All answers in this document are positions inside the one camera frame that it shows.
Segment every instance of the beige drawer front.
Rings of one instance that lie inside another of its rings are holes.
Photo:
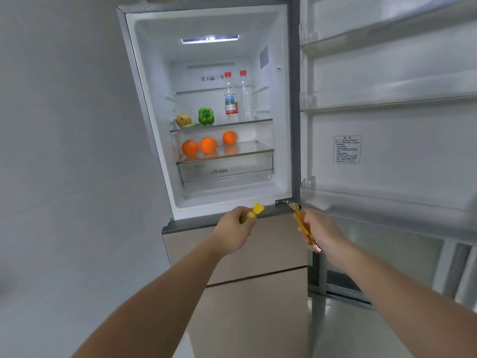
[[[207,227],[164,235],[171,266],[206,240],[213,230]],[[292,214],[258,219],[245,246],[219,263],[209,284],[305,266],[306,252]]]
[[[306,358],[307,269],[206,288],[188,326],[196,358]]]

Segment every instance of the bottle label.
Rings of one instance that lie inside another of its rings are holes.
[[[236,94],[227,94],[225,95],[225,113],[226,114],[237,114],[237,95]]]

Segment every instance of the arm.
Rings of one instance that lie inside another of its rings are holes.
[[[113,312],[73,358],[172,357],[218,262],[240,249],[256,219],[224,215],[212,236]]]
[[[475,357],[477,314],[421,285],[345,239],[326,213],[306,210],[313,237],[416,358]]]

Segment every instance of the hand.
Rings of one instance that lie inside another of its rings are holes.
[[[335,266],[339,266],[340,249],[349,241],[332,220],[331,216],[319,210],[304,210],[305,223],[310,224],[310,231],[319,247],[323,249],[326,257]],[[314,251],[313,245],[303,236],[310,250]]]
[[[216,242],[220,253],[224,256],[234,253],[247,242],[247,237],[250,236],[257,219],[250,217],[243,224],[239,222],[239,219],[249,211],[252,209],[248,207],[234,208],[220,219],[214,229],[211,239]]]

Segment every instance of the pear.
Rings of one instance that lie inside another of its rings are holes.
[[[176,118],[176,123],[179,127],[187,126],[192,123],[192,118],[187,114],[178,114]]]

